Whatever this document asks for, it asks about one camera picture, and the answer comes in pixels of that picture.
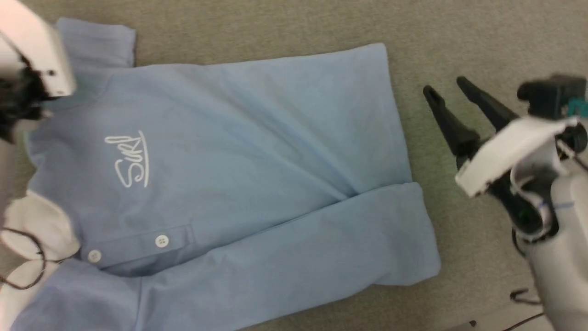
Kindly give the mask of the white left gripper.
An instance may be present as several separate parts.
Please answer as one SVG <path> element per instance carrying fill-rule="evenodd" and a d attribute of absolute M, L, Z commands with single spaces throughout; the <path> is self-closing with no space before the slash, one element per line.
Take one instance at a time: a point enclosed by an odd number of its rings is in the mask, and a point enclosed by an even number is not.
<path fill-rule="evenodd" d="M 0 139 L 44 117 L 42 103 L 71 96 L 76 81 L 56 29 L 20 0 L 0 0 Z"/>

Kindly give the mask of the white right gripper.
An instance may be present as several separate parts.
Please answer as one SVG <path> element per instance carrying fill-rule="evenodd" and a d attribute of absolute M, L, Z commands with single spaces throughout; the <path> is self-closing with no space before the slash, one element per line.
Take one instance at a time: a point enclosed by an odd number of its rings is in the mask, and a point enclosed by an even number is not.
<path fill-rule="evenodd" d="M 424 98 L 451 153 L 457 160 L 467 159 L 455 176 L 457 185 L 470 197 L 494 195 L 524 240 L 544 238 L 556 224 L 552 186 L 556 180 L 571 175 L 561 163 L 559 153 L 575 156 L 560 135 L 568 128 L 578 128 L 579 119 L 519 119 L 519 115 L 466 77 L 457 77 L 456 83 L 498 132 L 479 148 L 479 134 L 447 108 L 437 90 L 424 86 Z"/>

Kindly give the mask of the light blue polo shirt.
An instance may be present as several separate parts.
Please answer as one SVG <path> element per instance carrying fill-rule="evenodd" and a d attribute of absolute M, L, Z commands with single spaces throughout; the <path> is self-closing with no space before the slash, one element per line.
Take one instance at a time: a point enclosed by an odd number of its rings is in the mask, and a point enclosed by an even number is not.
<path fill-rule="evenodd" d="M 0 331 L 235 331 L 439 274 L 384 44 L 135 67 L 133 29 L 57 31 L 78 88 L 25 138 Z"/>

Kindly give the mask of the grey fabric sofa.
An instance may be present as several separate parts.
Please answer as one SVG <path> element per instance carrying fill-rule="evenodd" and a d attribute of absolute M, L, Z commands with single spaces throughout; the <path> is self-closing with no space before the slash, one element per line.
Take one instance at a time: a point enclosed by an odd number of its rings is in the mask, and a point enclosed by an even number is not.
<path fill-rule="evenodd" d="M 486 137 L 493 127 L 462 94 L 467 77 L 514 111 L 520 83 L 588 76 L 588 0 L 23 0 L 54 22 L 74 17 L 134 28 L 135 62 L 235 63 L 382 42 L 391 86 L 442 268 L 411 287 L 374 286 L 245 331 L 502 331 L 540 313 L 509 293 L 532 288 L 500 204 L 469 199 L 424 100 L 431 85 Z"/>

